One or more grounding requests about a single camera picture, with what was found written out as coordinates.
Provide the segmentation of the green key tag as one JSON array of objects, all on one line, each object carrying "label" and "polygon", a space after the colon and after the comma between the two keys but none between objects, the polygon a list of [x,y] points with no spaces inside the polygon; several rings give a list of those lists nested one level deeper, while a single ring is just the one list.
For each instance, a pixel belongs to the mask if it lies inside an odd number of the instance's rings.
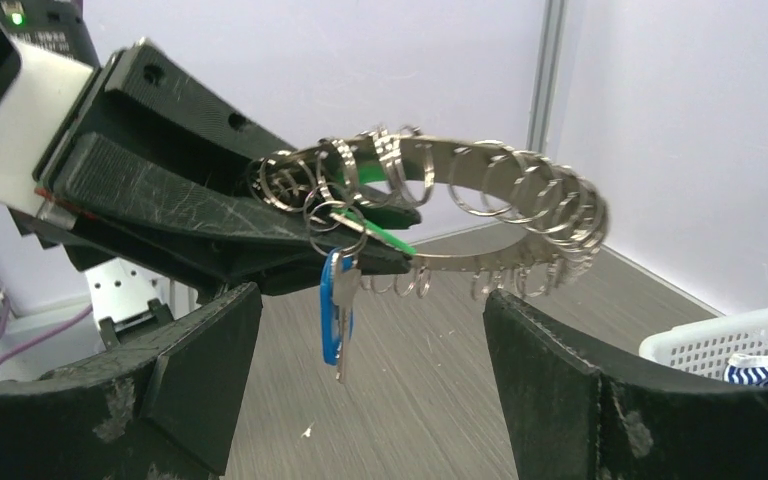
[{"label": "green key tag", "polygon": [[407,199],[403,184],[387,191],[373,188],[373,183],[388,185],[397,175],[381,163],[356,162],[347,166],[342,161],[329,160],[322,173],[324,192],[320,216],[321,231],[332,232],[347,228],[357,235],[349,250],[358,251],[369,240],[381,242],[405,255],[417,254],[415,247],[394,232],[406,230],[421,220],[415,205]]}]

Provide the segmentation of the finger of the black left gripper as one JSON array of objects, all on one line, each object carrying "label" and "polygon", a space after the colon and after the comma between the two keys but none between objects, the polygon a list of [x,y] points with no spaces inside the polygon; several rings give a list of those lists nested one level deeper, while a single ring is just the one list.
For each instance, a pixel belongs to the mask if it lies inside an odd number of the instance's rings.
[{"label": "finger of the black left gripper", "polygon": [[138,159],[117,166],[124,183],[107,221],[131,229],[302,229],[299,213],[265,203],[259,162],[289,144],[143,43],[105,65],[109,137]]},{"label": "finger of the black left gripper", "polygon": [[80,211],[75,234],[203,295],[249,282],[265,295],[311,288],[324,251],[360,238],[339,228],[311,240],[301,215],[212,191],[99,134],[76,142],[52,195]]}]

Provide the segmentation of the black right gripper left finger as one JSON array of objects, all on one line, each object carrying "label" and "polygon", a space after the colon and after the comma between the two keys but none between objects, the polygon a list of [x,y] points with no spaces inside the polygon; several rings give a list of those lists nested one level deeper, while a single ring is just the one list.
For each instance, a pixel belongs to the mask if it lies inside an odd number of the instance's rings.
[{"label": "black right gripper left finger", "polygon": [[216,479],[262,312],[252,283],[34,381],[0,381],[0,479]]}]

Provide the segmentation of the blue key tag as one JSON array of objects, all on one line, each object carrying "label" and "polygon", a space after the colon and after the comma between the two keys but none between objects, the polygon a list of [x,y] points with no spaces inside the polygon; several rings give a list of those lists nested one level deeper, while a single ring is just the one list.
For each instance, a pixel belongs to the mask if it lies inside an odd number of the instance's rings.
[{"label": "blue key tag", "polygon": [[323,360],[327,365],[337,366],[340,346],[336,307],[333,304],[334,270],[335,265],[340,271],[348,269],[352,264],[351,256],[345,257],[339,248],[332,250],[326,257],[320,277],[320,331]]}]

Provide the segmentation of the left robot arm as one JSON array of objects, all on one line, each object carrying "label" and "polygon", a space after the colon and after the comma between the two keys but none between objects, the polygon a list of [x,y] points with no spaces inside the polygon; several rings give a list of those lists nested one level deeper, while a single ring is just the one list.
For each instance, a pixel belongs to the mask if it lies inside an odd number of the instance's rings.
[{"label": "left robot arm", "polygon": [[212,295],[310,287],[298,213],[252,195],[283,141],[152,44],[95,54],[78,9],[0,1],[0,203],[78,270],[122,258]]}]

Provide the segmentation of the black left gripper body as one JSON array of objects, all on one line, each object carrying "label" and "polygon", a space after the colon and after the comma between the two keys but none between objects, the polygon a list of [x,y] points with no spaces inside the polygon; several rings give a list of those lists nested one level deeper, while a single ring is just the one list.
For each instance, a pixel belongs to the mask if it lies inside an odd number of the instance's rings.
[{"label": "black left gripper body", "polygon": [[44,242],[80,272],[114,258],[159,265],[159,97],[137,77],[141,48],[103,68],[27,43],[9,117],[30,147],[14,155],[19,197]]}]

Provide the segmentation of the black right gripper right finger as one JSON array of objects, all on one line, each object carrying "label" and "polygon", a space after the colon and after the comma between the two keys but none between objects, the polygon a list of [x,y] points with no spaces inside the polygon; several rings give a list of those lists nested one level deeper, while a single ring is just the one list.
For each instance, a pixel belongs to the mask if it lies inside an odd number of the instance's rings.
[{"label": "black right gripper right finger", "polygon": [[768,479],[768,388],[662,366],[492,292],[483,313],[521,479]]}]

